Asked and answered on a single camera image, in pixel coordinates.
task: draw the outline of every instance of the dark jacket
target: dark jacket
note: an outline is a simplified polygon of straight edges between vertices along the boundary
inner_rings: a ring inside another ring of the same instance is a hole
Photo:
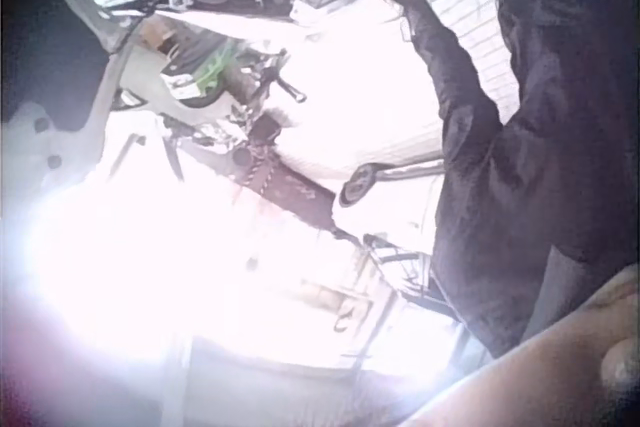
[[[435,277],[499,356],[637,261],[636,0],[499,0],[521,101],[506,125],[427,1],[397,1],[443,120]]]

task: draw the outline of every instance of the jacket sleeve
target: jacket sleeve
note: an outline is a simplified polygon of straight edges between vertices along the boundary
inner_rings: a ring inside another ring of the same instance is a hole
[[[445,166],[464,175],[483,162],[502,130],[498,109],[480,87],[471,57],[427,0],[395,1],[405,9],[413,45],[433,79],[443,121]]]

